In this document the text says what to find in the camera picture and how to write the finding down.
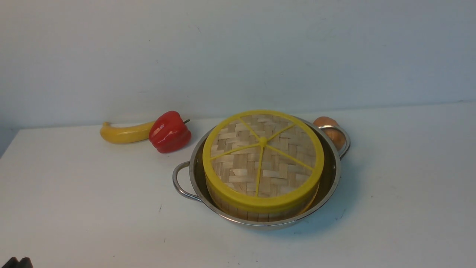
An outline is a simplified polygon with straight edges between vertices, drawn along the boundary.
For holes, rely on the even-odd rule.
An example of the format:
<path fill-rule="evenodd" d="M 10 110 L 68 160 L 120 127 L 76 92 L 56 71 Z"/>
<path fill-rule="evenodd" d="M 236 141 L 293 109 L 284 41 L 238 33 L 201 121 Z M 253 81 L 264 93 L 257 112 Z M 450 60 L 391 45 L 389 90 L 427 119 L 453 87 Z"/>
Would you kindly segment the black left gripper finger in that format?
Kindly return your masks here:
<path fill-rule="evenodd" d="M 33 268 L 33 264 L 29 257 L 24 257 L 20 260 L 16 257 L 12 257 L 2 266 L 2 268 Z"/>

